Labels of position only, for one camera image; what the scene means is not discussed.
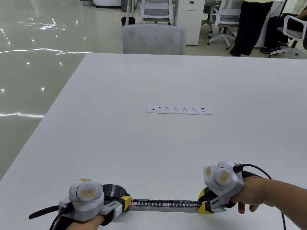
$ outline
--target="forearm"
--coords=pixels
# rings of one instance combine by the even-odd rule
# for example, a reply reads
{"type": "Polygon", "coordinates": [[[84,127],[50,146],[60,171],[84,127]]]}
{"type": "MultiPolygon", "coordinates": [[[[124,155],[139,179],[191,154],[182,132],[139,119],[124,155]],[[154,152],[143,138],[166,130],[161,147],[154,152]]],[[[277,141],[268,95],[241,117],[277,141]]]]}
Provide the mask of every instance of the forearm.
{"type": "Polygon", "coordinates": [[[304,11],[302,11],[302,12],[300,13],[300,15],[297,16],[297,18],[298,18],[298,19],[302,19],[302,18],[305,18],[306,16],[307,16],[307,9],[304,10],[304,11]]]}
{"type": "Polygon", "coordinates": [[[307,230],[307,190],[276,180],[266,180],[265,204],[281,210],[300,229],[307,230]]]}

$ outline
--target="hand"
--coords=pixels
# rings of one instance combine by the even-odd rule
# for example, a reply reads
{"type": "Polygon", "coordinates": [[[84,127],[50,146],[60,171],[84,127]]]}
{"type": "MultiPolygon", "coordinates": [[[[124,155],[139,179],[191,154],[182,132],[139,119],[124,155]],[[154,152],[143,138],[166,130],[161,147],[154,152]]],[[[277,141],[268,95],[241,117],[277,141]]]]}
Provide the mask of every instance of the hand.
{"type": "Polygon", "coordinates": [[[74,222],[67,228],[67,230],[97,230],[104,220],[105,218],[102,216],[95,216],[93,219],[84,223],[74,222]]]}
{"type": "Polygon", "coordinates": [[[240,214],[244,214],[245,204],[250,205],[249,210],[254,212],[260,204],[265,203],[267,180],[257,176],[244,179],[244,187],[241,192],[231,198],[231,202],[238,203],[240,214]]]}

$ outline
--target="white office chair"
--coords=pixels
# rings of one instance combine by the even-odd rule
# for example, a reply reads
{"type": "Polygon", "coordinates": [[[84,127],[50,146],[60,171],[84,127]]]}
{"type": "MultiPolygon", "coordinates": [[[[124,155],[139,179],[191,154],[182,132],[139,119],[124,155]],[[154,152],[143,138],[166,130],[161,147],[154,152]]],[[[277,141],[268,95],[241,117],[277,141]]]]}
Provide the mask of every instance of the white office chair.
{"type": "Polygon", "coordinates": [[[223,27],[223,33],[209,34],[208,45],[211,42],[223,39],[226,42],[226,49],[229,49],[229,39],[235,39],[236,35],[231,32],[227,34],[229,27],[238,27],[239,18],[241,13],[241,5],[243,0],[222,0],[219,9],[216,7],[211,8],[210,22],[217,27],[223,27]]]}
{"type": "Polygon", "coordinates": [[[140,17],[141,22],[166,21],[170,25],[173,20],[172,0],[142,0],[140,17]]]}
{"type": "Polygon", "coordinates": [[[186,30],[162,24],[135,24],[123,27],[124,54],[184,55],[186,30]]]}
{"type": "Polygon", "coordinates": [[[219,0],[206,0],[205,1],[205,7],[203,9],[203,13],[208,14],[207,20],[202,20],[201,25],[207,24],[209,26],[209,33],[212,34],[212,23],[210,22],[210,12],[211,8],[213,7],[219,7],[220,6],[219,0]]]}
{"type": "Polygon", "coordinates": [[[290,54],[292,54],[292,58],[294,58],[295,55],[299,55],[299,54],[305,55],[305,53],[303,51],[299,50],[295,46],[296,46],[298,40],[304,40],[304,38],[306,36],[306,29],[307,29],[307,22],[300,20],[296,17],[290,16],[290,15],[285,16],[284,21],[283,21],[283,27],[278,27],[277,30],[282,32],[286,36],[294,38],[295,40],[292,43],[291,47],[281,46],[281,49],[271,52],[270,55],[269,55],[269,58],[272,57],[272,55],[274,55],[274,54],[281,54],[281,53],[290,53],[290,54]],[[300,32],[300,31],[287,29],[289,19],[297,21],[299,23],[302,23],[303,31],[300,32]]]}

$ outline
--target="power strip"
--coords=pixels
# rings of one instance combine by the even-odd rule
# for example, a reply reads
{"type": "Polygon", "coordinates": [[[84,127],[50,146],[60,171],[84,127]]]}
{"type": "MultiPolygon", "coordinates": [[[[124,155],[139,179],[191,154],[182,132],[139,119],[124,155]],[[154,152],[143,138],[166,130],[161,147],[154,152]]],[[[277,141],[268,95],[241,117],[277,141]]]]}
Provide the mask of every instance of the power strip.
{"type": "Polygon", "coordinates": [[[146,112],[149,114],[201,114],[213,115],[213,112],[206,107],[175,107],[162,105],[148,105],[146,112]]]}

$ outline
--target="white table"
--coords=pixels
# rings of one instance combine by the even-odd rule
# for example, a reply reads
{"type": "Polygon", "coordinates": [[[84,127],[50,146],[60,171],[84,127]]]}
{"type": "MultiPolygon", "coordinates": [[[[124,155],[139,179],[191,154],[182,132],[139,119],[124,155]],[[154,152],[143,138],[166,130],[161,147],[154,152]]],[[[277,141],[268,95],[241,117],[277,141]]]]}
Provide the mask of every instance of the white table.
{"type": "MultiPolygon", "coordinates": [[[[306,60],[88,54],[0,182],[5,230],[47,229],[79,176],[134,198],[196,199],[204,165],[253,163],[307,187],[306,60]],[[148,104],[210,107],[214,115],[147,114],[148,104]]],[[[282,229],[280,213],[129,212],[112,230],[282,229]]],[[[287,221],[287,229],[296,227],[287,221]]]]}

